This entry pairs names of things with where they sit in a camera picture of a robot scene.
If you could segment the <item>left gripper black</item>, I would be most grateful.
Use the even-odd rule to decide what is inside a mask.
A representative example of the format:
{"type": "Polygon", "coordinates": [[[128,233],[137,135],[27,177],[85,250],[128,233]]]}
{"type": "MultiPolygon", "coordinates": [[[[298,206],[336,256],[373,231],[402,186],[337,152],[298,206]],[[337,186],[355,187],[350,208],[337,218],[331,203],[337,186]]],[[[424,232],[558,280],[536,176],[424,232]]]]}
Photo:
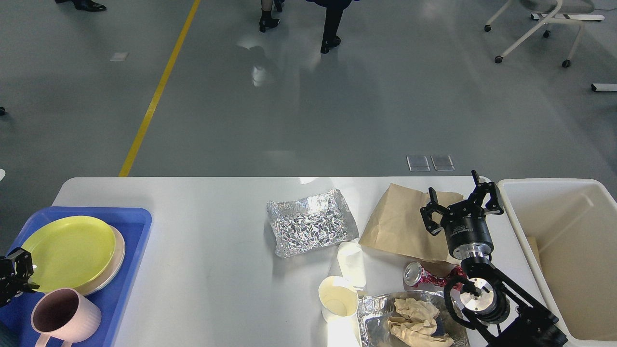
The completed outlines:
{"type": "Polygon", "coordinates": [[[24,248],[14,248],[7,257],[0,257],[0,307],[23,293],[34,294],[40,286],[29,281],[33,274],[31,253],[24,248]]]}

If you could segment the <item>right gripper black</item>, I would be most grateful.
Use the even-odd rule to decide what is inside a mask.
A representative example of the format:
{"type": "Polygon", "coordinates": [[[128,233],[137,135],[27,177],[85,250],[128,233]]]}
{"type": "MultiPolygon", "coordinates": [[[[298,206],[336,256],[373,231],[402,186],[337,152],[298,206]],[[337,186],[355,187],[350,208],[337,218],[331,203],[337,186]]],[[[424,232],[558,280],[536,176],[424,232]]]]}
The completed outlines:
{"type": "Polygon", "coordinates": [[[474,190],[466,202],[458,202],[449,207],[441,206],[433,187],[429,187],[429,202],[419,209],[425,229],[436,236],[445,232],[450,255],[463,261],[470,257],[487,257],[494,250],[486,215],[502,215],[494,182],[481,182],[476,170],[471,171],[474,190]],[[433,220],[432,215],[442,216],[441,224],[433,220]]]}

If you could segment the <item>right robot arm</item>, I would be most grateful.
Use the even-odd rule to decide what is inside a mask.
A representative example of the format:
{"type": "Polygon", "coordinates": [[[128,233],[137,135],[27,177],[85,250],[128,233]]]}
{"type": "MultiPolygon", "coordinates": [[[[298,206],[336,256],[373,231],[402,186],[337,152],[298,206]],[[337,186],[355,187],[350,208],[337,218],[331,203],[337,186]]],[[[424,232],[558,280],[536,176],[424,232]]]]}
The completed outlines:
{"type": "Polygon", "coordinates": [[[467,199],[442,206],[430,187],[429,202],[419,210],[431,235],[443,231],[463,270],[443,290],[447,311],[461,326],[478,331],[489,347],[564,346],[568,338],[557,316],[492,264],[486,217],[503,209],[495,183],[481,181],[476,171],[471,175],[475,187],[467,199]]]}

